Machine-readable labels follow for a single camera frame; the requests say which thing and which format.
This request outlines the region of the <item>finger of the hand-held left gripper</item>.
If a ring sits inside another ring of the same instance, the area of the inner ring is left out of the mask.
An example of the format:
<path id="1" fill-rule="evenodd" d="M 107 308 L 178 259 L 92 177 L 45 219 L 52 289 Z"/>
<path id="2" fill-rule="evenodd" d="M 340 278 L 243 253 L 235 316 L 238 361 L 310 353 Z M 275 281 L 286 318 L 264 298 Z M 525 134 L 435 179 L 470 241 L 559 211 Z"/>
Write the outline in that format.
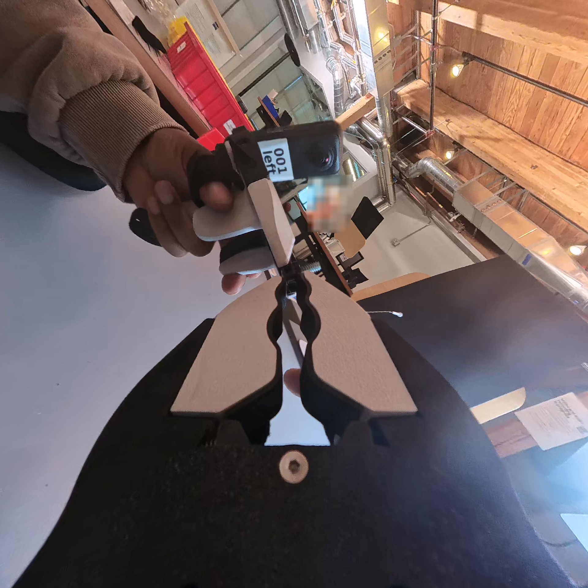
<path id="1" fill-rule="evenodd" d="M 267 178 L 260 179 L 250 183 L 247 191 L 276 266 L 287 266 L 295 244 L 295 236 L 273 183 Z"/>

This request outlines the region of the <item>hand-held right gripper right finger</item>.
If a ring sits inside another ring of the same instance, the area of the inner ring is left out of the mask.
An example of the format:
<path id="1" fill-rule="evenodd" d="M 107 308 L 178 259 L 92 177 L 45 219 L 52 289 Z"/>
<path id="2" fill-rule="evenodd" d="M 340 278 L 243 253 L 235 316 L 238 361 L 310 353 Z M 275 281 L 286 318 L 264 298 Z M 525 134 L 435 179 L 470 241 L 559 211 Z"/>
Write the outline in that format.
<path id="1" fill-rule="evenodd" d="M 334 444 L 352 422 L 417 413 L 369 314 L 311 272 L 296 277 L 306 338 L 300 398 Z"/>

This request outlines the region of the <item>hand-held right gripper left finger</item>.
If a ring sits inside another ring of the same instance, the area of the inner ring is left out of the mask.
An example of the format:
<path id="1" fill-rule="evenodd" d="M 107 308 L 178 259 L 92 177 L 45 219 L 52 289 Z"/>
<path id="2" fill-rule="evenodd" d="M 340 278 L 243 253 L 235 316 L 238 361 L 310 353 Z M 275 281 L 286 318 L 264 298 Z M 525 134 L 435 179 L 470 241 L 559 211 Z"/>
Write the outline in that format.
<path id="1" fill-rule="evenodd" d="M 174 416 L 240 423 L 264 445 L 283 402 L 283 294 L 273 277 L 235 299 L 212 326 L 171 406 Z"/>

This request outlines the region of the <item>black thumb screw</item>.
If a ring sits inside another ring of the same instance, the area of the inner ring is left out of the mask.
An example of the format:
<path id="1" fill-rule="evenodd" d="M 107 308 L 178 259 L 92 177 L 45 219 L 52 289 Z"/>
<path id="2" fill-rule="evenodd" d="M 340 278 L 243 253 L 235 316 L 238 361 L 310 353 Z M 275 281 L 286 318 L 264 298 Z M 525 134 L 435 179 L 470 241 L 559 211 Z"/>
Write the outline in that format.
<path id="1" fill-rule="evenodd" d="M 304 293 L 306 288 L 305 273 L 321 274 L 320 262 L 305 262 L 294 260 L 283 268 L 277 270 L 283 284 L 283 298 L 285 300 L 296 300 L 298 294 Z"/>

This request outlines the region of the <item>person's left forearm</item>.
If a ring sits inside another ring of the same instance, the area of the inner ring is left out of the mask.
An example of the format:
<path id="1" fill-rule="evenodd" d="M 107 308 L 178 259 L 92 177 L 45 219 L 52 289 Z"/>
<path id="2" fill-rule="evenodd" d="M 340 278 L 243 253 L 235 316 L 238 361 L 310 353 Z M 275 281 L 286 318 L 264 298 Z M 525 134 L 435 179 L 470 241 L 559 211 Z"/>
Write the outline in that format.
<path id="1" fill-rule="evenodd" d="M 136 57 L 79 1 L 1 1 L 1 114 L 123 201 L 129 162 L 154 133 L 187 135 Z"/>

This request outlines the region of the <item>person's left hand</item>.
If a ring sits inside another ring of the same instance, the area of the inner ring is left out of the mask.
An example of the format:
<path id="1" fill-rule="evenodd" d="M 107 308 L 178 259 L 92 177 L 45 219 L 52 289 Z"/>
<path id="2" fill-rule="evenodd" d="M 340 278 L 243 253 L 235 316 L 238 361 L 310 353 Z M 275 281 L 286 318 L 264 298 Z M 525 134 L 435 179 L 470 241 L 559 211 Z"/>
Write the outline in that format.
<path id="1" fill-rule="evenodd" d="M 187 165 L 196 153 L 205 150 L 184 130 L 158 129 L 136 148 L 122 179 L 130 200 L 146 210 L 160 246 L 176 258 L 206 256 L 214 246 L 197 237 L 183 205 L 191 199 Z"/>

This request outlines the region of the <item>small black framed board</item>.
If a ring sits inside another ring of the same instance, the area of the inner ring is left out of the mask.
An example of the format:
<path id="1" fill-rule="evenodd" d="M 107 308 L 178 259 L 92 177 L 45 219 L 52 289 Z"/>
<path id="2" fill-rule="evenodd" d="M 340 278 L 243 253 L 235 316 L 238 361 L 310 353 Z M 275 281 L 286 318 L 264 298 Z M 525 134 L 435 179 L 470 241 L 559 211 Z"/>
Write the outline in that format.
<path id="1" fill-rule="evenodd" d="M 339 242 L 348 259 L 361 251 L 367 239 L 383 220 L 384 218 L 377 207 L 367 196 L 364 196 L 349 222 L 334 233 L 334 238 Z"/>

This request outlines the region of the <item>white paper sheet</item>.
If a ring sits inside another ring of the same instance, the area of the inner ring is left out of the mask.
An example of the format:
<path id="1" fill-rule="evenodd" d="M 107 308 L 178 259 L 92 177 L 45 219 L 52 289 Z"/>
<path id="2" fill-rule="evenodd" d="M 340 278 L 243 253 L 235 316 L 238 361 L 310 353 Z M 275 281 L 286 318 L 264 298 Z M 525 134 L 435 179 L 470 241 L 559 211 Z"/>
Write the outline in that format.
<path id="1" fill-rule="evenodd" d="M 567 393 L 515 413 L 543 451 L 587 439 L 587 402 Z"/>

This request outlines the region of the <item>silver air duct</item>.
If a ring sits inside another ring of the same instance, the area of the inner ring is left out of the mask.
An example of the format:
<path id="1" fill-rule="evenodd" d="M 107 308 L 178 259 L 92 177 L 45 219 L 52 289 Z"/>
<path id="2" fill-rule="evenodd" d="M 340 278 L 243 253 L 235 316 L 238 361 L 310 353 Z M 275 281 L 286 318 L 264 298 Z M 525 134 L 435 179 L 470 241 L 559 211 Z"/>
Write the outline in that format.
<path id="1" fill-rule="evenodd" d="M 477 180 L 463 181 L 435 157 L 411 163 L 396 155 L 405 178 L 428 175 L 453 197 L 453 208 L 512 260 L 587 315 L 587 273 L 554 237 Z"/>

